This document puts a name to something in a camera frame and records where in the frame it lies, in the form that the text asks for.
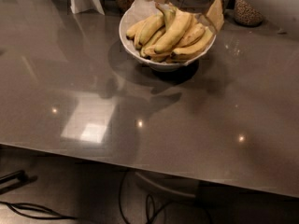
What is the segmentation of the large top yellow banana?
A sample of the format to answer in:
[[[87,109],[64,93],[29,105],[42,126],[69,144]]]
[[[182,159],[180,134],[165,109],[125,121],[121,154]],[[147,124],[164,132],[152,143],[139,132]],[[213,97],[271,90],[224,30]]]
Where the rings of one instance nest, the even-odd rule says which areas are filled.
[[[192,14],[178,10],[175,18],[165,34],[156,42],[154,51],[162,54],[170,51],[187,31],[192,20]]]

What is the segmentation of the white paper bowl liner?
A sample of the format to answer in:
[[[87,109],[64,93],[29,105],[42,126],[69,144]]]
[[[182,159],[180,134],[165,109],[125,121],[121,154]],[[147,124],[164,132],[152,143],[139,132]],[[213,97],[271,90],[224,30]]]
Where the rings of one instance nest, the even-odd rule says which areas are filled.
[[[123,15],[123,23],[126,28],[129,28],[138,21],[159,13],[160,10],[156,8],[154,1],[135,0]]]

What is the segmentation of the green stemmed back banana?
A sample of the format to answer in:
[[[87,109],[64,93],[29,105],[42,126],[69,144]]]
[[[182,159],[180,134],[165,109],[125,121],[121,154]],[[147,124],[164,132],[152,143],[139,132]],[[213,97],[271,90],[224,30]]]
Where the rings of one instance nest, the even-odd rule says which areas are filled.
[[[175,18],[175,11],[168,7],[163,7],[161,4],[156,3],[155,7],[159,9],[164,15],[165,29],[168,30]]]

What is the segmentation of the right edge yellow banana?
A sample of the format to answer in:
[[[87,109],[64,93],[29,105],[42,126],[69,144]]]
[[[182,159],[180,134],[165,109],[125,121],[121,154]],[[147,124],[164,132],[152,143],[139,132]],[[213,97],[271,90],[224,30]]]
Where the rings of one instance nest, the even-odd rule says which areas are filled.
[[[174,60],[193,59],[206,49],[213,37],[213,32],[209,28],[206,28],[203,36],[197,42],[184,48],[175,48],[171,52],[170,57]]]

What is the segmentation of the middle right yellow banana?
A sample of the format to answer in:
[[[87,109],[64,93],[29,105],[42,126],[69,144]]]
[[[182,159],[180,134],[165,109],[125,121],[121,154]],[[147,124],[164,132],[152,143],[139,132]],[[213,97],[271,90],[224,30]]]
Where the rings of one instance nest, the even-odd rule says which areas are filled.
[[[202,23],[196,23],[179,40],[179,42],[176,44],[176,48],[183,48],[192,45],[202,37],[205,31],[205,25]]]

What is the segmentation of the left upper yellow banana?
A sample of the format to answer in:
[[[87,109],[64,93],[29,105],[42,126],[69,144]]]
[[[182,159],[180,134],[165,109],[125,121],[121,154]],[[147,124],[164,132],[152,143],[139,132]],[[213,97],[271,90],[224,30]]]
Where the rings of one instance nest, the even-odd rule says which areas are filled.
[[[144,46],[151,37],[164,26],[164,16],[162,14],[155,14],[145,22],[139,34],[139,44]]]

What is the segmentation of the white ceramic bowl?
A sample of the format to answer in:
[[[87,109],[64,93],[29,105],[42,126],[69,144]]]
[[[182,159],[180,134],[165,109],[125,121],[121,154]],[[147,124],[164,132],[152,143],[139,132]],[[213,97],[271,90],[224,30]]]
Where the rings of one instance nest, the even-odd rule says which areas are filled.
[[[120,25],[119,25],[119,36],[122,42],[124,49],[130,54],[134,59],[136,59],[139,63],[144,64],[151,69],[158,71],[158,72],[173,72],[178,70],[181,67],[188,66],[191,63],[194,63],[199,58],[203,57],[208,53],[210,48],[213,46],[216,36],[213,35],[211,40],[207,43],[206,47],[203,49],[201,53],[197,56],[193,57],[190,60],[187,60],[183,63],[156,63],[149,59],[144,59],[139,55],[139,51],[135,49],[134,43],[126,38],[126,31],[129,29],[130,26],[134,25],[136,22],[142,21],[146,19],[148,16],[154,14],[156,11],[155,7],[148,8],[145,11],[141,12],[140,14],[136,14],[134,9],[131,7],[129,8],[121,18]]]

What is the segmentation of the far left yellow banana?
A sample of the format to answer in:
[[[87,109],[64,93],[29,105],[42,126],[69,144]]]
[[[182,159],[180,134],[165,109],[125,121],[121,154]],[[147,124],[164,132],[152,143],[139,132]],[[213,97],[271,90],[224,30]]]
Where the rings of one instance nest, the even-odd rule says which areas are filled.
[[[136,37],[137,33],[142,29],[145,22],[145,20],[142,20],[130,26],[126,31],[126,38],[129,40],[133,40]]]

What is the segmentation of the lower left yellow banana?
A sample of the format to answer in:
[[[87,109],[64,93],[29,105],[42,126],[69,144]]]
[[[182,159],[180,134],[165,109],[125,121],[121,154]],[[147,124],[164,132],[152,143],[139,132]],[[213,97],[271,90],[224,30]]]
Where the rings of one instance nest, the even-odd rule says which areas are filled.
[[[154,45],[156,42],[164,35],[165,28],[162,27],[159,29],[151,38],[150,40],[142,47],[140,50],[140,56],[142,58],[147,58],[154,54]]]

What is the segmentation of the right glass grain jar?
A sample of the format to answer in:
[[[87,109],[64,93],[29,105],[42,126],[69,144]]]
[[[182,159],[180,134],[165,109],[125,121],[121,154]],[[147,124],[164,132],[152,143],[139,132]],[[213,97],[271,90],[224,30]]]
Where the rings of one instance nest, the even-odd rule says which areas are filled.
[[[263,15],[244,0],[235,0],[234,19],[245,26],[258,26],[263,22]]]

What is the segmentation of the table pedestal base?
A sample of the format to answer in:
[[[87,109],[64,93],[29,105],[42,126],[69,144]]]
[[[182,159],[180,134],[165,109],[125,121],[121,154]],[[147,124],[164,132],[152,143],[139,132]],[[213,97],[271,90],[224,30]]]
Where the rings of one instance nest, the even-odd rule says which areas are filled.
[[[198,181],[174,175],[135,171],[135,182],[149,193],[176,201],[194,201]]]

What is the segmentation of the dark metal floor bracket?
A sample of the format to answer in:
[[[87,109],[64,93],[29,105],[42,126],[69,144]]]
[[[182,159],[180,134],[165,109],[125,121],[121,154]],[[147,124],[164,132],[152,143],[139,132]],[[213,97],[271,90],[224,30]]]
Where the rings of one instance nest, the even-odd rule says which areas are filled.
[[[37,176],[29,176],[24,170],[19,170],[14,173],[3,175],[0,177],[0,195],[18,189],[37,181]]]

